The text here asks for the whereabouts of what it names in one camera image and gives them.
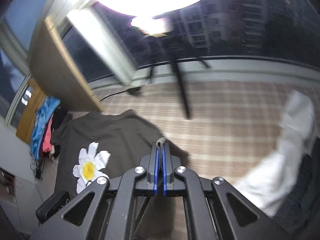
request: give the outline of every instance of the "black device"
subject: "black device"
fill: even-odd
[[[118,178],[96,179],[43,223],[30,240],[131,240],[148,201],[156,195],[183,197],[189,240],[289,239],[286,231],[225,179],[201,178],[181,166],[180,159],[170,154],[168,143],[153,143],[151,153],[141,158],[138,167]],[[138,197],[144,199],[139,211]]]
[[[36,210],[36,216],[41,224],[46,222],[50,217],[57,213],[70,201],[70,195],[67,191],[61,191],[51,195]]]

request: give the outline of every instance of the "window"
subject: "window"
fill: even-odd
[[[246,40],[245,45],[260,45],[261,46],[261,41],[255,41],[255,40]]]
[[[198,41],[198,42],[194,42],[193,43],[195,46],[199,47],[199,46],[207,46],[207,42],[206,41]]]
[[[173,22],[181,21],[181,16],[179,11],[173,11],[171,13],[171,18]]]
[[[144,39],[145,35],[140,30],[131,27],[131,20],[134,17],[116,13],[98,2],[92,7],[109,28],[113,29],[115,37],[119,39],[124,51],[128,53],[132,61],[136,62],[137,67],[151,63],[150,50],[157,51],[157,60],[165,60],[158,42],[151,45],[153,38]]]
[[[261,32],[261,28],[244,26],[244,31],[245,32]]]
[[[184,27],[184,23],[179,23],[179,25],[180,25],[181,32],[185,33],[186,32],[186,28]]]
[[[219,18],[210,18],[209,25],[219,25]]]
[[[193,41],[205,41],[205,36],[204,35],[200,35],[200,36],[193,36],[192,37]]]
[[[188,27],[189,27],[189,30],[190,30],[191,34],[203,33],[204,32],[201,22],[188,23]]]
[[[200,13],[198,8],[187,8],[185,11],[186,20],[193,21],[200,19]]]
[[[252,26],[252,27],[262,27],[262,22],[245,21],[245,25]]]
[[[12,32],[25,50],[29,49],[38,17],[47,0],[14,0],[5,15]]]
[[[249,6],[244,6],[243,7],[243,11],[244,12],[248,12],[248,13],[261,13],[261,9],[260,8],[256,8],[256,7],[249,7]]]
[[[253,13],[243,13],[243,17],[249,18],[249,19],[257,19],[257,20],[262,19],[261,14],[253,14]]]
[[[62,40],[87,82],[111,75],[75,28],[71,28]]]
[[[232,37],[238,37],[239,36],[239,32],[238,31],[231,31],[231,36]]]
[[[229,11],[235,11],[235,10],[236,10],[235,5],[234,5],[233,3],[229,3],[229,4],[228,4],[228,10],[229,10]]]
[[[202,23],[201,22],[189,23],[188,26],[189,26],[189,30],[202,29]]]
[[[196,48],[199,56],[206,56],[208,54],[207,48]]]
[[[0,50],[0,115],[5,119],[9,107],[25,75],[13,65],[11,60]]]
[[[180,30],[177,23],[173,24],[173,32],[174,34],[180,34]]]
[[[217,31],[217,32],[211,32],[211,36],[213,38],[220,38],[221,37],[221,32]]]
[[[215,4],[207,4],[208,12],[215,12],[217,11],[217,6]]]
[[[262,40],[262,36],[261,35],[253,35],[253,34],[247,34],[245,36],[246,40],[257,40],[257,41],[261,41]]]
[[[32,95],[32,91],[33,88],[32,87],[28,87],[23,95],[23,97],[21,98],[21,101],[18,105],[18,108],[16,110],[16,113],[14,114],[14,117],[12,119],[11,125],[13,127],[18,127],[19,121],[21,119],[22,113],[24,111],[24,109],[26,108],[29,99],[31,98]]]

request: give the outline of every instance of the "white flower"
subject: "white flower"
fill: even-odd
[[[82,148],[79,153],[79,165],[73,167],[73,176],[79,178],[77,183],[77,193],[79,194],[84,188],[90,185],[97,178],[103,176],[109,178],[108,175],[99,171],[108,164],[110,153],[100,151],[97,155],[99,143],[92,142],[87,149]]]

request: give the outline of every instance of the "glass window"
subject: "glass window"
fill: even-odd
[[[204,41],[205,40],[205,36],[204,35],[200,35],[200,36],[193,36],[192,37],[193,41]]]
[[[29,99],[31,98],[32,91],[33,91],[33,87],[29,86],[26,89],[26,91],[24,92],[23,97],[21,98],[21,101],[17,107],[16,113],[14,114],[13,119],[12,119],[12,123],[11,123],[11,125],[15,128],[18,127],[22,113],[23,113],[24,109],[26,108]]]
[[[5,118],[25,75],[13,65],[2,48],[0,58],[0,114]]]
[[[219,37],[221,37],[221,32],[219,32],[219,31],[217,31],[217,32],[212,32],[212,33],[211,33],[211,36],[212,36],[213,38],[219,38]]]
[[[175,34],[180,34],[180,30],[179,30],[179,27],[178,27],[178,24],[177,23],[174,23],[173,24],[173,32]]]
[[[215,12],[217,10],[217,6],[215,4],[207,4],[208,12]]]
[[[165,14],[170,19],[175,13],[172,23],[178,23],[175,27],[179,27],[180,33],[169,32],[161,38],[145,36],[131,27],[131,16],[101,4],[99,12],[111,23],[138,66],[150,64],[151,58],[166,61],[164,42],[172,48],[174,43],[185,41],[201,56],[253,55],[320,67],[320,16],[307,0],[201,0]],[[193,38],[202,35],[206,40]],[[182,43],[176,46],[177,57],[192,57]]]
[[[239,32],[238,31],[231,31],[231,36],[237,37],[237,36],[239,36]]]
[[[185,32],[186,32],[186,28],[184,27],[184,23],[179,23],[179,25],[180,25],[181,31],[182,31],[183,33],[185,33]]]
[[[233,3],[229,3],[228,4],[228,10],[229,11],[235,11],[236,10],[236,6]]]
[[[14,0],[5,15],[12,32],[28,50],[36,22],[47,0]]]
[[[62,40],[87,82],[112,75],[75,28],[71,28]]]
[[[248,13],[261,13],[261,9],[260,8],[256,8],[256,7],[249,7],[249,6],[244,6],[243,7],[243,11],[244,12],[248,12]]]

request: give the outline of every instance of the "white cloth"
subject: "white cloth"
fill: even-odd
[[[305,143],[314,131],[314,107],[307,96],[292,91],[282,112],[276,150],[265,157],[235,188],[272,217],[296,184]]]

